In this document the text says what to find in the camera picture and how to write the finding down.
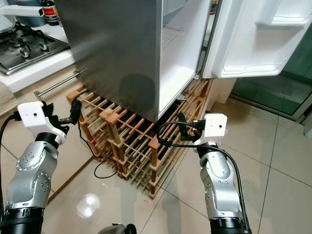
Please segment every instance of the gas stove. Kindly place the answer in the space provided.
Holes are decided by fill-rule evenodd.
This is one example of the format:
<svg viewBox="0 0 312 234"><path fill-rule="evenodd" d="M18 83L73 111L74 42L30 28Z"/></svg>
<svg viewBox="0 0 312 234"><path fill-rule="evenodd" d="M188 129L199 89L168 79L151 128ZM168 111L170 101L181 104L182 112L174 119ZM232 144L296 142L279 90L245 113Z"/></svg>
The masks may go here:
<svg viewBox="0 0 312 234"><path fill-rule="evenodd" d="M69 44L16 22L0 34L0 71L10 75L69 48Z"/></svg>

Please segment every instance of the glass door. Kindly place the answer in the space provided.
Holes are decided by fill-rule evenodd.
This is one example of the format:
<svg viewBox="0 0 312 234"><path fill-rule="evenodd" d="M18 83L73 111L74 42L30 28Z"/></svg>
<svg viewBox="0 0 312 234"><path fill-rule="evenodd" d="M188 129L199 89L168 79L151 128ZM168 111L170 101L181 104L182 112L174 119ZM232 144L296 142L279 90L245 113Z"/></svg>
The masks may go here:
<svg viewBox="0 0 312 234"><path fill-rule="evenodd" d="M231 97L295 121L306 117L312 109L311 25L280 75L238 78Z"/></svg>

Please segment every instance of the refrigerator door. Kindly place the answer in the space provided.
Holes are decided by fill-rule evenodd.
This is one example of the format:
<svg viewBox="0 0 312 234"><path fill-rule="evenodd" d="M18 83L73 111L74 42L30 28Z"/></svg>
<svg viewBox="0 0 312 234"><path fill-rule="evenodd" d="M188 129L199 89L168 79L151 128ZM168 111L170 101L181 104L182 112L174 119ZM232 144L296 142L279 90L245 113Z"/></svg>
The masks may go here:
<svg viewBox="0 0 312 234"><path fill-rule="evenodd" d="M86 88L158 119L162 0L56 0Z"/></svg>
<svg viewBox="0 0 312 234"><path fill-rule="evenodd" d="M311 0L223 0L204 78L278 75L312 21Z"/></svg>

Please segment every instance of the stainless steel refrigerator side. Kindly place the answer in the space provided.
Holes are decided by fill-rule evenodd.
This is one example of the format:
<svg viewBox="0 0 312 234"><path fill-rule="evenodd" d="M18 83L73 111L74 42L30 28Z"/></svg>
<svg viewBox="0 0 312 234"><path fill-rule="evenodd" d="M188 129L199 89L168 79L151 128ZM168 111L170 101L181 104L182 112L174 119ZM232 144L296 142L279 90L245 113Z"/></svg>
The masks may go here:
<svg viewBox="0 0 312 234"><path fill-rule="evenodd" d="M57 0L86 88L158 120L162 0Z"/></svg>

